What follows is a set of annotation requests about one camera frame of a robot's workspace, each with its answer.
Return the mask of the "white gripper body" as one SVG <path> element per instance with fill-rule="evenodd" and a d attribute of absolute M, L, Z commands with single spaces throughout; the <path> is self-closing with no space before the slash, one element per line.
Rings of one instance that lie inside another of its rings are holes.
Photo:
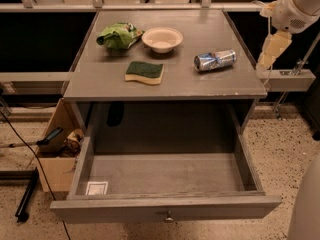
<path fill-rule="evenodd" d="M 277 0 L 272 26 L 298 34 L 318 20 L 318 0 Z"/>

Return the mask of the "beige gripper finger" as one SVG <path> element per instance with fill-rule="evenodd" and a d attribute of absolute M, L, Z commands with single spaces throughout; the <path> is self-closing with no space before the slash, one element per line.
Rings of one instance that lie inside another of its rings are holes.
<path fill-rule="evenodd" d="M 274 34 L 268 34 L 263 43 L 256 69 L 258 71 L 270 69 L 291 43 L 292 35 L 289 32 L 277 30 Z"/>
<path fill-rule="evenodd" d="M 273 11 L 276 7 L 277 2 L 273 1 L 267 4 L 262 5 L 262 9 L 260 11 L 260 15 L 265 18 L 269 18 L 273 16 Z"/>

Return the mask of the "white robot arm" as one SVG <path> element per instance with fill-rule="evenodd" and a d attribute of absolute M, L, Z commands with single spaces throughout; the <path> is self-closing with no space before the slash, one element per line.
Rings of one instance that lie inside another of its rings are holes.
<path fill-rule="evenodd" d="M 262 17 L 276 33 L 268 33 L 256 69 L 265 71 L 292 42 L 292 35 L 319 19 L 320 0 L 277 0 L 263 5 Z M 287 240 L 320 240 L 320 155 L 308 166 L 301 181 L 290 220 Z"/>

